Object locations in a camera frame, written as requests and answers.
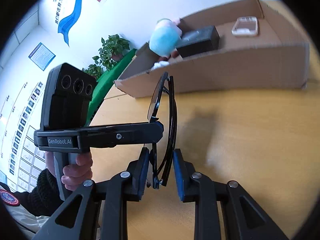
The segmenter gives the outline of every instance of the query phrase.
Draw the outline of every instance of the wooden table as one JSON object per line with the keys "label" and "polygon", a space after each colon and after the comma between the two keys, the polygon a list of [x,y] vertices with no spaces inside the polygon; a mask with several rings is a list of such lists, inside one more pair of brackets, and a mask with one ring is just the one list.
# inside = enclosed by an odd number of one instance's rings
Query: wooden table
{"label": "wooden table", "polygon": [[[299,27],[285,8],[270,2]],[[314,48],[306,90],[229,90],[176,95],[176,147],[212,180],[237,180],[288,237],[302,225],[320,189],[320,68]],[[113,87],[92,125],[145,122],[150,98],[135,99]],[[169,102],[158,112],[168,134]],[[110,179],[138,158],[142,145],[92,149],[93,179]],[[181,203],[172,168],[168,186],[146,188],[128,203],[130,240],[193,239],[194,204]]]}

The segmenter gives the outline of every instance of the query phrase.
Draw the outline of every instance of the human hand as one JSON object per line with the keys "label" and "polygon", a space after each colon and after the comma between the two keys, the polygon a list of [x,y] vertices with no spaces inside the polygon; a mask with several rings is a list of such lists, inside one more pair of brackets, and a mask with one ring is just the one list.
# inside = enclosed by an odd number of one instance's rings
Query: human hand
{"label": "human hand", "polygon": [[[45,164],[50,173],[56,177],[54,171],[53,152],[45,152]],[[92,178],[91,166],[93,164],[91,152],[78,154],[76,164],[70,164],[63,168],[63,176],[61,182],[68,190],[76,190],[76,188],[86,179]]]}

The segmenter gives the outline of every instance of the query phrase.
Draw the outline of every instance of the round red and blue patch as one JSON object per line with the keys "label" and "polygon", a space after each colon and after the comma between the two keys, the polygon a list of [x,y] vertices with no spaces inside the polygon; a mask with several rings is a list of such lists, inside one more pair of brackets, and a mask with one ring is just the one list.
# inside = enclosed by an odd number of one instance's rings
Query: round red and blue patch
{"label": "round red and blue patch", "polygon": [[4,189],[0,189],[0,196],[3,202],[9,206],[17,207],[20,205],[19,200],[14,195],[12,195],[12,193]]}

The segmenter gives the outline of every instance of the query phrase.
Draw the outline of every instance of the green fabric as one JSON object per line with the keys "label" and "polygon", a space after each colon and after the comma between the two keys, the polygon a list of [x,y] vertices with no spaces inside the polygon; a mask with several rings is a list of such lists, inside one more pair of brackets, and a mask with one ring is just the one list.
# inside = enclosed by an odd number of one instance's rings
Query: green fabric
{"label": "green fabric", "polygon": [[131,62],[135,52],[136,49],[130,50],[113,69],[109,72],[103,73],[97,80],[97,86],[93,91],[92,100],[89,103],[87,124],[90,123],[94,112],[98,109],[106,94],[111,89],[113,81],[121,75],[127,65]]}

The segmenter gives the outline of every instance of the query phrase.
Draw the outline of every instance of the green plant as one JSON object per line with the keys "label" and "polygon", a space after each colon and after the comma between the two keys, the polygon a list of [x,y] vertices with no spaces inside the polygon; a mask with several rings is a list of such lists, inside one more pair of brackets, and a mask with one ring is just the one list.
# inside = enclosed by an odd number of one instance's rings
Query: green plant
{"label": "green plant", "polygon": [[99,56],[94,56],[92,59],[95,64],[89,65],[89,67],[82,71],[85,73],[96,76],[99,78],[105,71],[110,71],[116,64],[116,59],[121,59],[123,51],[129,50],[129,41],[120,38],[118,34],[109,35],[108,40],[101,38],[102,48],[98,49]]}

